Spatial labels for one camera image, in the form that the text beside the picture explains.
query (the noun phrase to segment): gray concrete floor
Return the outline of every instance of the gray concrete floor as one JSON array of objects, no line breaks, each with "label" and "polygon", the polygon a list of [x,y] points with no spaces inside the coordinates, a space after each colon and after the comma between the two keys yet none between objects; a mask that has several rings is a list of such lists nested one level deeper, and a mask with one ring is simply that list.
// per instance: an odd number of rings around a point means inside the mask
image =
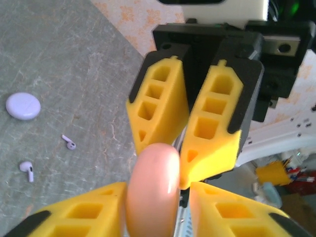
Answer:
[{"label": "gray concrete floor", "polygon": [[[47,204],[129,179],[125,101],[143,58],[89,0],[3,0],[0,22],[2,236]],[[18,91],[40,100],[35,120],[6,112]],[[23,160],[34,183],[19,170]]]}]

